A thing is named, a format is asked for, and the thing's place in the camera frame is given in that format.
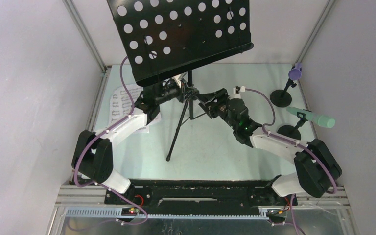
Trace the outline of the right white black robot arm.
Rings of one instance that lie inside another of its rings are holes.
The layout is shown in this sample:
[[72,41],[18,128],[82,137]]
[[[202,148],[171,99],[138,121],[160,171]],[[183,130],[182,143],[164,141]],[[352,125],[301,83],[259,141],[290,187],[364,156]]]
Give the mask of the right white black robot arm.
[[253,121],[241,98],[245,91],[250,89],[235,87],[232,95],[226,89],[220,89],[214,93],[197,94],[196,99],[210,118],[219,117],[232,128],[239,143],[265,150],[294,165],[294,173],[275,178],[265,191],[267,202],[277,205],[286,196],[298,193],[315,198],[337,193],[336,181],[342,175],[342,169],[326,144],[319,139],[309,142],[293,139],[268,130],[273,123]]

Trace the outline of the black music stand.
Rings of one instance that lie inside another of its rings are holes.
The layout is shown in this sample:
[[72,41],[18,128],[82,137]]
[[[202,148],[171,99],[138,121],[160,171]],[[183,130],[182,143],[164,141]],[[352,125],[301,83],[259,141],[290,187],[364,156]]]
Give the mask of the black music stand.
[[253,48],[247,0],[107,2],[141,87]]

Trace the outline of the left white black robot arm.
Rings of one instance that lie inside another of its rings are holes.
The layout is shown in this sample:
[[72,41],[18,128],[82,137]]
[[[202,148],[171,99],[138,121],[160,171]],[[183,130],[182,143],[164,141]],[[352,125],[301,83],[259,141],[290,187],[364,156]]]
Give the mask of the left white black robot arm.
[[160,112],[160,105],[172,99],[186,103],[195,97],[198,90],[184,80],[158,83],[144,87],[137,99],[130,98],[131,110],[96,132],[84,130],[79,134],[71,166],[74,181],[79,187],[78,175],[82,174],[91,183],[104,185],[116,191],[116,197],[124,204],[133,202],[135,190],[131,181],[114,169],[113,148],[138,129],[150,124]]

